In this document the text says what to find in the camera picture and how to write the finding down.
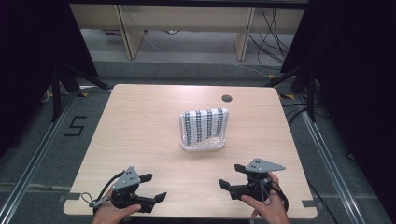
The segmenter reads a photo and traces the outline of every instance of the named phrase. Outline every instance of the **person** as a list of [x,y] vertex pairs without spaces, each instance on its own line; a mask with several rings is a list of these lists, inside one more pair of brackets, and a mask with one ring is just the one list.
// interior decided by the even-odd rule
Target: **person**
[[[272,174],[271,172],[268,173],[271,180],[276,184],[273,184],[274,188],[279,188],[279,179]],[[279,195],[274,191],[270,190],[269,192],[269,203],[265,205],[263,202],[259,202],[254,198],[242,195],[241,199],[247,205],[250,205],[254,208],[253,213],[251,214],[252,218],[255,218],[258,214],[262,216],[269,224],[289,224],[288,214],[286,213],[285,207],[283,206],[283,202],[280,199]]]
[[[274,188],[278,188],[279,179],[271,172],[268,174],[272,181],[276,183],[274,184]],[[108,191],[106,196],[111,197],[111,190]],[[260,215],[269,224],[290,223],[285,207],[283,206],[283,202],[274,190],[270,191],[269,198],[267,199],[270,200],[270,202],[266,203],[267,205],[247,195],[243,195],[241,199],[244,203],[254,208],[254,211],[251,214],[252,218]],[[140,209],[140,204],[133,204],[126,208],[118,209],[111,203],[111,201],[106,201],[102,203],[96,211],[93,216],[92,224],[119,224],[123,219],[138,212]]]

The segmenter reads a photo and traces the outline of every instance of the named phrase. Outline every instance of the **floor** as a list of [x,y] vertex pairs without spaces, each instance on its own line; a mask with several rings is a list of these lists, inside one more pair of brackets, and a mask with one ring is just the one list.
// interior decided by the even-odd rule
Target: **floor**
[[[278,69],[283,60],[282,53],[287,51],[287,47],[293,39],[293,35],[280,35],[278,37],[281,41],[279,46],[282,46],[283,49],[280,51],[277,49],[280,42],[269,35],[267,42],[274,48],[268,46],[266,48],[275,57],[264,55],[263,53],[258,56],[258,48],[253,39],[260,45],[265,34],[262,37],[258,34],[253,34],[252,39],[248,41],[245,60],[238,62],[231,34],[205,32],[175,32],[170,34],[172,32],[147,31],[136,58],[130,60],[127,58],[120,36],[107,35],[102,30],[82,30],[81,32],[95,65],[100,67],[98,69],[101,71],[99,76],[104,76],[104,78],[109,78],[109,80],[121,78],[121,74],[128,76],[128,72],[106,70],[108,63],[124,63],[124,65],[131,63],[137,65],[140,63],[163,63],[170,64],[170,66],[172,64],[190,64],[197,67],[213,64],[230,65],[228,67],[248,70],[259,77],[269,77],[271,73],[268,71],[274,71],[274,75],[278,76]],[[266,72],[257,69],[258,67],[264,67]],[[284,88],[284,86],[288,87],[288,85],[288,83],[279,85],[278,91],[283,95],[282,104],[302,102],[304,100],[304,97],[301,98],[302,96],[291,96],[296,97],[293,99],[288,98],[291,92],[289,89]],[[18,201],[20,203],[19,208],[10,212],[11,215],[14,215],[14,218],[9,221],[10,223],[28,221],[50,223],[57,222],[56,220],[60,216],[62,218],[59,218],[60,221],[57,223],[90,223],[91,217],[89,216],[70,217],[57,214],[62,213],[62,196],[70,190],[70,183],[73,182],[74,173],[78,170],[78,165],[71,165],[70,161],[75,161],[76,163],[73,164],[78,164],[84,156],[83,150],[73,150],[73,146],[87,147],[89,145],[89,136],[92,136],[94,132],[94,123],[97,122],[101,115],[101,111],[94,108],[103,108],[106,105],[108,95],[109,93],[92,94],[90,103],[84,102],[79,97],[74,99],[74,102],[70,105],[73,107],[73,113],[72,115],[67,115],[65,119],[72,119],[73,116],[81,113],[89,113],[96,121],[92,121],[92,127],[86,129],[86,132],[89,133],[88,137],[81,136],[76,138],[73,144],[64,140],[52,142],[51,147],[61,148],[62,152],[50,150],[43,155],[42,161],[37,163],[35,166],[36,170],[31,174],[34,177],[31,180],[34,184],[29,185],[26,196]],[[23,137],[26,140],[22,140],[18,146],[23,147],[25,150],[12,150],[1,159],[0,201],[5,202],[9,199],[8,194],[16,186],[16,183],[23,181],[20,180],[20,176],[29,172],[29,170],[25,170],[25,167],[29,167],[31,158],[36,156],[36,149],[37,146],[40,147],[42,136],[46,136],[48,130],[53,128],[48,119],[51,116],[50,109],[51,103],[48,102],[37,111],[36,119],[30,123],[30,126],[35,127],[35,130],[26,131]],[[284,107],[284,109],[287,116],[295,110],[294,107],[288,106]],[[309,121],[309,117],[303,113],[301,117],[293,122],[290,129],[301,155],[305,174],[311,180],[315,189],[319,191],[319,194],[316,194],[314,188],[312,188],[314,199],[318,202],[318,218],[314,220],[293,220],[292,223],[335,223],[328,212],[329,210],[325,208],[326,206],[331,208],[339,223],[391,223],[378,199],[370,189],[369,184],[365,181],[359,167],[353,163],[353,160],[346,157],[346,146],[343,145],[342,141],[338,140],[337,131],[326,118],[328,117],[326,110],[318,107],[316,108],[316,113],[318,116],[316,124],[312,124]],[[55,136],[55,138],[64,136],[64,134],[63,131],[56,133],[59,136]],[[320,136],[320,138],[312,140],[314,136]],[[329,169],[335,170],[335,172],[331,174]],[[342,181],[337,183],[339,180],[337,178],[340,176]],[[46,206],[35,206],[37,203],[45,204]],[[359,206],[355,209],[359,210],[354,209],[354,204],[350,204],[352,209],[348,208],[348,203],[358,203]]]

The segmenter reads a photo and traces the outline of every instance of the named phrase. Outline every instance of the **wire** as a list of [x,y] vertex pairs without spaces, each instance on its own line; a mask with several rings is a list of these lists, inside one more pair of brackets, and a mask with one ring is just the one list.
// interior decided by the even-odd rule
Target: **wire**
[[303,112],[304,112],[305,110],[307,110],[307,109],[308,109],[308,107],[300,108],[300,111],[298,111],[297,113],[295,113],[295,114],[291,117],[291,119],[289,120],[289,122],[288,122],[289,127],[290,127],[291,124],[293,123],[294,119],[297,118],[297,116],[299,116],[301,113],[303,113]]
[[107,182],[107,184],[105,185],[105,187],[104,187],[104,188],[102,189],[102,191],[100,192],[98,198],[96,199],[96,202],[99,201],[99,200],[102,198],[102,196],[103,196],[103,194],[105,193],[105,191],[106,191],[106,189],[108,188],[108,186],[109,186],[115,179],[120,178],[120,176],[122,176],[124,172],[125,172],[125,171],[122,171],[121,173],[119,173],[119,174],[117,174],[117,175],[114,175],[114,176]]
[[[285,57],[286,57],[285,53],[287,53],[287,52],[286,52],[285,50],[283,50],[282,47],[281,47],[280,45],[282,45],[282,46],[285,47],[286,49],[289,49],[289,47],[287,47],[285,44],[283,44],[283,42],[279,39],[279,36],[277,35],[277,28],[276,28],[276,9],[273,8],[272,11],[273,11],[273,18],[272,18],[272,21],[271,21],[271,24],[270,24],[270,22],[267,20],[267,18],[266,18],[266,16],[265,16],[264,10],[263,10],[263,8],[262,8],[262,15],[263,15],[263,17],[264,17],[264,19],[265,19],[265,22],[267,23],[267,26],[268,26],[267,35],[265,36],[265,38],[262,38],[262,41],[264,41],[269,47],[271,47],[271,48],[273,48],[273,49],[278,49],[278,50],[280,51],[280,54],[282,55],[283,59],[285,59]],[[268,44],[268,43],[265,41],[265,40],[266,40],[266,37],[267,37],[269,34],[271,34],[271,35],[273,36],[274,40],[276,41],[277,48],[274,47],[274,46],[272,46],[272,45],[270,45],[270,44]]]
[[327,206],[327,204],[324,202],[324,200],[322,199],[322,197],[320,196],[318,191],[314,188],[314,186],[311,184],[311,182],[309,182],[309,180],[306,180],[306,181],[308,182],[309,187],[315,192],[315,194],[318,196],[320,201],[323,203],[323,205],[326,208],[327,212],[332,217],[332,220],[334,221],[334,223],[338,224],[337,218],[335,218],[334,214],[332,213],[332,210],[330,210],[329,206]]

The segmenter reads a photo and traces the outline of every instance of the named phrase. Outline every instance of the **black cable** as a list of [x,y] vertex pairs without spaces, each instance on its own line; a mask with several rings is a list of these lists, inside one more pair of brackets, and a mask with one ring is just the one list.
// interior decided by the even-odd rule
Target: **black cable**
[[265,38],[262,38],[262,40],[265,42],[265,39],[267,38],[267,36],[271,33],[272,34],[272,36],[273,36],[273,38],[274,38],[274,40],[276,41],[276,43],[277,43],[277,48],[276,47],[274,47],[274,46],[272,46],[272,45],[270,45],[270,44],[268,44],[267,42],[265,42],[269,47],[271,47],[271,48],[273,48],[273,49],[278,49],[279,51],[280,51],[280,53],[281,53],[281,55],[282,55],[282,57],[283,57],[283,59],[285,59],[285,50],[283,50],[282,49],[282,47],[280,46],[280,45],[282,45],[282,46],[284,46],[286,49],[289,49],[285,44],[283,44],[283,42],[279,39],[279,37],[277,36],[277,29],[276,29],[276,9],[275,8],[273,8],[273,19],[272,19],[272,21],[271,21],[271,24],[270,24],[270,22],[267,20],[267,18],[266,18],[266,16],[265,16],[265,13],[264,13],[264,11],[263,11],[263,9],[262,9],[262,15],[263,15],[263,17],[264,17],[264,19],[265,19],[265,22],[267,23],[267,26],[268,26],[268,32],[267,32],[267,35],[265,36]]
[[306,104],[304,104],[304,103],[302,103],[302,104],[289,104],[289,105],[282,105],[282,106],[291,106],[291,105],[306,105]]
[[297,118],[297,116],[299,116],[301,113],[303,113],[303,112],[304,112],[305,110],[307,110],[307,109],[308,109],[308,107],[300,108],[300,111],[298,111],[297,113],[295,113],[295,114],[291,117],[291,119],[289,120],[289,122],[288,122],[289,126],[291,126],[291,124],[293,123],[294,119]]
[[109,186],[115,179],[120,178],[120,177],[123,175],[124,172],[125,172],[125,171],[122,171],[121,173],[119,173],[119,174],[117,174],[117,175],[114,175],[113,178],[111,178],[111,179],[107,182],[107,184],[106,184],[105,187],[102,189],[102,192],[100,192],[100,194],[99,194],[99,196],[98,196],[98,198],[96,199],[95,202],[99,201],[99,200],[103,197],[103,194],[105,193],[105,191],[106,191],[106,189],[108,188],[108,186]]
[[326,208],[327,212],[332,217],[332,220],[334,221],[334,223],[338,224],[337,218],[335,218],[334,214],[332,213],[332,210],[330,210],[329,206],[327,206],[327,204],[324,202],[324,200],[320,197],[320,194],[318,193],[318,191],[314,188],[314,186],[311,184],[311,182],[309,182],[309,180],[306,180],[306,181],[308,182],[309,187],[315,192],[315,194],[317,194],[318,198],[323,203],[323,205]]
[[270,51],[268,51],[267,49],[264,49],[262,47],[263,42],[259,45],[259,43],[256,42],[256,40],[253,38],[253,36],[249,35],[250,39],[253,41],[253,43],[256,45],[256,47],[259,49],[259,53],[260,51],[266,53],[268,56],[270,56],[271,58],[277,60],[279,63],[283,63],[283,60],[276,57],[275,54],[271,53]]
[[286,114],[286,118],[291,114],[291,113],[293,113],[294,111],[296,111],[296,110],[301,110],[302,108],[301,107],[299,107],[299,108],[296,108],[296,109],[293,109],[293,110],[291,110],[289,113],[287,113]]

